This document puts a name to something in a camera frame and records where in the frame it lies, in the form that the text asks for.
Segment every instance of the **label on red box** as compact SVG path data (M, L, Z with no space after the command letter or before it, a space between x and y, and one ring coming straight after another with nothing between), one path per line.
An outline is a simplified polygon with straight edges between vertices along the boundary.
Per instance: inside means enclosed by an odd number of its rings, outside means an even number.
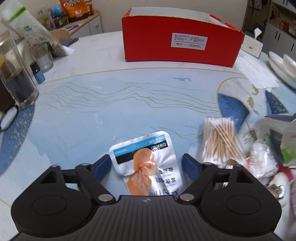
M173 33L171 47L189 48L204 50L207 44L207 37Z

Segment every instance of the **red box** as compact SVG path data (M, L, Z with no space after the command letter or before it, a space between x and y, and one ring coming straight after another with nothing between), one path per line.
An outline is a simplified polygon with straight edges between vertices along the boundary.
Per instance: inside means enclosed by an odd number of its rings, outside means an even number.
M122 17L126 61L178 61L232 67L244 33L213 15L136 7Z

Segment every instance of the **wooden countertop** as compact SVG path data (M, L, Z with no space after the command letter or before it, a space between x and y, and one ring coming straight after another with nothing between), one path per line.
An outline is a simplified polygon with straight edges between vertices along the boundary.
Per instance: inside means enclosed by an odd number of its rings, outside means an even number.
M69 24L65 25L63 28L68 28L71 26L79 25L79 27L69 31L69 34L72 35L75 32L77 32L79 29L81 29L84 25L86 25L87 23L89 23L91 20L95 19L99 15L100 15L100 11L94 10L94 15L89 16L88 18L73 22L73 23L69 23Z

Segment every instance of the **clear glass cup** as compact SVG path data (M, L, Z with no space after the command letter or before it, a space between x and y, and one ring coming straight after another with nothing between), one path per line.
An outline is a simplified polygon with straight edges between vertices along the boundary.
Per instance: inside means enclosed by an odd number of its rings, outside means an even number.
M34 103L39 94L38 89L24 66L9 32L0 36L0 77L21 109Z
M46 72L54 66L51 53L49 52L46 43L34 46L33 55L42 72Z

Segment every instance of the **small blue bottle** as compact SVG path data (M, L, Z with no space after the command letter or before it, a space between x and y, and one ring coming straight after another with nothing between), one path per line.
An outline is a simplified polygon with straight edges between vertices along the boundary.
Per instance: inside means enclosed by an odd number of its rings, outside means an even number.
M33 71L33 75L37 81L38 84L42 83L45 80L45 77L43 75L42 70L40 69L39 65L37 64L37 62L33 62L30 65L32 71Z

